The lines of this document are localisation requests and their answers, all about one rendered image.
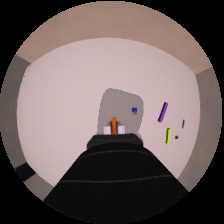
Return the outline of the lime green rod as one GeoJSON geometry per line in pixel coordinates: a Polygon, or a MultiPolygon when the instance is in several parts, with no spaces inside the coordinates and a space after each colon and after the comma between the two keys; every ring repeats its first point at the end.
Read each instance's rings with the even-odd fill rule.
{"type": "Polygon", "coordinates": [[[166,131],[166,144],[169,143],[170,141],[170,132],[171,132],[171,128],[167,128],[167,131],[166,131]]]}

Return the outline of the purple rod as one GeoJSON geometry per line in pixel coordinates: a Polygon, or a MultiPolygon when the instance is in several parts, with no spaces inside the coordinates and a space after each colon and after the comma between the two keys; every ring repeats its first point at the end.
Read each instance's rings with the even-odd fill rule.
{"type": "Polygon", "coordinates": [[[160,113],[160,116],[158,118],[158,121],[159,122],[162,122],[163,121],[163,118],[164,118],[164,115],[165,115],[167,106],[168,106],[168,103],[167,102],[164,102],[163,107],[162,107],[162,110],[161,110],[161,113],[160,113]]]}

